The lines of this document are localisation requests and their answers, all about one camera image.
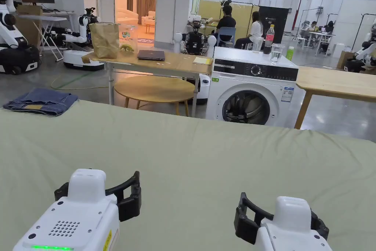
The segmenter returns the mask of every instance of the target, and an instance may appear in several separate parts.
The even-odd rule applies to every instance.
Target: blue chair
[[[232,47],[235,46],[235,32],[236,28],[221,27],[218,32],[217,46],[220,42],[224,42],[226,45],[232,43]],[[228,42],[221,40],[221,35],[231,35],[231,39]]]

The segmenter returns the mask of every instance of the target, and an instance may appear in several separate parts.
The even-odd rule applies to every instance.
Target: laptop
[[[138,52],[138,59],[140,60],[152,60],[152,61],[165,61],[164,51],[156,50],[140,50]]]

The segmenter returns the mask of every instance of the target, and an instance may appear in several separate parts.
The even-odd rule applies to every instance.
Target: green indicator light
[[[75,251],[74,248],[69,248],[69,247],[42,246],[42,245],[34,245],[31,248],[32,249],[36,249],[36,250],[65,250],[65,251]]]

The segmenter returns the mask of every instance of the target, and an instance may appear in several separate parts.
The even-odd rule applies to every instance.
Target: plastic bag
[[[119,44],[120,49],[126,52],[136,52],[138,44],[137,26],[118,24],[119,25]]]
[[[97,58],[117,58],[119,51],[119,26],[111,22],[90,24],[91,40]]]

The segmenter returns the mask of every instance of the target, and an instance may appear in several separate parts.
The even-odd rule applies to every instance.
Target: yellow notepad
[[[210,65],[210,59],[196,57],[196,59],[194,59],[193,63]]]

